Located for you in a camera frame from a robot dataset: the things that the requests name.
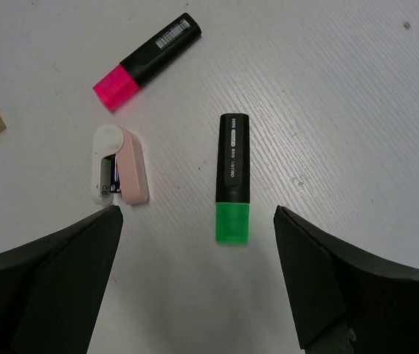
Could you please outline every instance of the white table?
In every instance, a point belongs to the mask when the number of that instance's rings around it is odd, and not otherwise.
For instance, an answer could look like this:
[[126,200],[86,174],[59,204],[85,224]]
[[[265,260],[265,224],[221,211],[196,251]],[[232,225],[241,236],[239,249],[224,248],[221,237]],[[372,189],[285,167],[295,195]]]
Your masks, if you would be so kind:
[[[184,11],[203,38],[109,114],[91,87]],[[252,120],[245,248],[214,241],[231,111]],[[0,251],[99,209],[98,126],[142,140],[150,202],[122,204],[90,353],[298,353],[277,204],[419,267],[418,1],[0,0],[0,114]]]

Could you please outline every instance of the highlighter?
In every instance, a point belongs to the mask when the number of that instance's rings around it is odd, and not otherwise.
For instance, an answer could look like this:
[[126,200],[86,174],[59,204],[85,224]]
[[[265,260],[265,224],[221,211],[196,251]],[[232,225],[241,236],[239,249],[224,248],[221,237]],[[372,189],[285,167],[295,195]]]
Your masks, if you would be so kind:
[[216,241],[247,243],[250,203],[249,116],[223,114],[216,176]]
[[199,25],[184,13],[141,45],[93,86],[103,105],[114,111],[201,36]]

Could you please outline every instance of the highlighter cap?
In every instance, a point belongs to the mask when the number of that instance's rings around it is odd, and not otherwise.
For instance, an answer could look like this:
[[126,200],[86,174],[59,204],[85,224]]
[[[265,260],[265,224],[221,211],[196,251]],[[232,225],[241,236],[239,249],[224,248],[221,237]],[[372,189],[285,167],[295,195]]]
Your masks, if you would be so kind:
[[247,243],[249,204],[216,203],[216,242]]
[[138,92],[139,86],[126,70],[118,65],[93,86],[93,90],[103,105],[108,110],[114,111],[134,96]]

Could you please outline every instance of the pink highlighter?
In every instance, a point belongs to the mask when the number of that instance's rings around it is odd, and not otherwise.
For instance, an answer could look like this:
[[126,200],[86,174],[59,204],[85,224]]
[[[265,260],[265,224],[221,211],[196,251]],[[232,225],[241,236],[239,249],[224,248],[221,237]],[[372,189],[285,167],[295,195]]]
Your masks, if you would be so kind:
[[123,127],[104,124],[93,136],[91,197],[104,206],[117,193],[130,205],[149,199],[144,157],[137,136]]
[[199,25],[184,13],[111,70],[94,91],[108,110],[116,110],[200,36]]

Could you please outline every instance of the pink highlighter cap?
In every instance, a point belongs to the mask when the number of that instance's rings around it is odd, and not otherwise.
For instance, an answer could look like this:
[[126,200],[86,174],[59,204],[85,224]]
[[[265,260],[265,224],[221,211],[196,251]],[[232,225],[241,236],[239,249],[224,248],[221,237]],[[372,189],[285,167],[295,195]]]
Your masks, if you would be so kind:
[[93,90],[103,105],[110,111],[114,111],[138,92],[139,86],[125,69],[118,65],[93,86]]

